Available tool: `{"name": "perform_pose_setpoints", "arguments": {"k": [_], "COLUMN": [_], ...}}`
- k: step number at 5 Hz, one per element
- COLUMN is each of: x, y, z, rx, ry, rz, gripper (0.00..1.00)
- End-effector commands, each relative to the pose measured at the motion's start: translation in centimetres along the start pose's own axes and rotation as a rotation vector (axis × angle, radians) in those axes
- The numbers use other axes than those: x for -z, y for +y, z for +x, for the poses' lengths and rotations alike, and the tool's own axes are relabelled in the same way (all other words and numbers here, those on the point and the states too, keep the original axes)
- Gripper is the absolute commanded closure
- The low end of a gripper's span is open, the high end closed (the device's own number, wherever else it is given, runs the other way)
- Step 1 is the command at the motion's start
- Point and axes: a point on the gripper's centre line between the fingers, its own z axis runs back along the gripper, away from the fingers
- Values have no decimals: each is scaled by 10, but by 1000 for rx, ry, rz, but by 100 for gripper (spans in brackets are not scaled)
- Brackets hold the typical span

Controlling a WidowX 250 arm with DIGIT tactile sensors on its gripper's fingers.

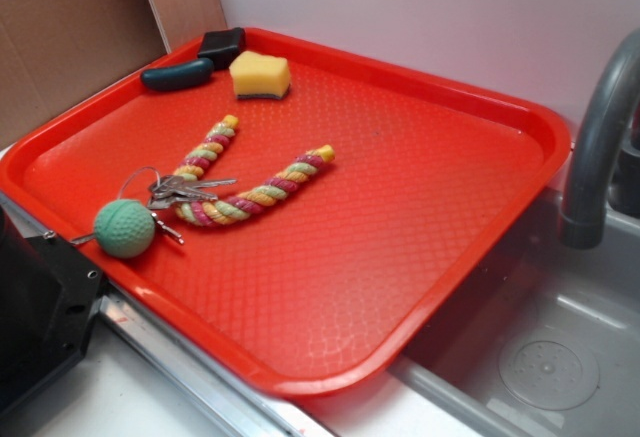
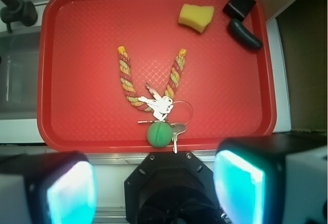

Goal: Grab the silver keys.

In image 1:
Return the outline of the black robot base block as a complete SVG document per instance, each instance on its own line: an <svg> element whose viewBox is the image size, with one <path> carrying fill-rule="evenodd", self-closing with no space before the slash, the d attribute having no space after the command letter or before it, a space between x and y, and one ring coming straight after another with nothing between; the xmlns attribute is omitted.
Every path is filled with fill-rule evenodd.
<svg viewBox="0 0 640 437"><path fill-rule="evenodd" d="M25 237L1 213L1 415L86 355L103 272L61 237Z"/></svg>

